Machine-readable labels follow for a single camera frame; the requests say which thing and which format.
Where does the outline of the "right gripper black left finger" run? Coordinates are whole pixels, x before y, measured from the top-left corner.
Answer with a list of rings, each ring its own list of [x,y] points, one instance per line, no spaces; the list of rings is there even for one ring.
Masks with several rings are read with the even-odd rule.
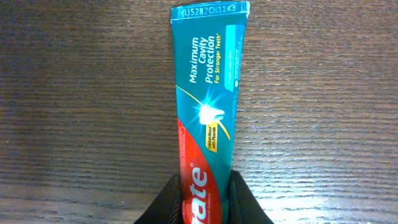
[[[180,175],[175,174],[134,224],[182,223],[182,185]]]

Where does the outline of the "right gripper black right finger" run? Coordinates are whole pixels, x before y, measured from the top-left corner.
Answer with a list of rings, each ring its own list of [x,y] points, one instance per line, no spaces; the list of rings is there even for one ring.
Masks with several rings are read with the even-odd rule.
[[[252,194],[242,175],[231,171],[228,224],[274,224]]]

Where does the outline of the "small toothpaste tube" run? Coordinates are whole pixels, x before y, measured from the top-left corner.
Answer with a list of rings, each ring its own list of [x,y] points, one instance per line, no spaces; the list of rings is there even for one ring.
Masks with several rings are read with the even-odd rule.
[[[182,217],[226,223],[248,1],[172,8]]]

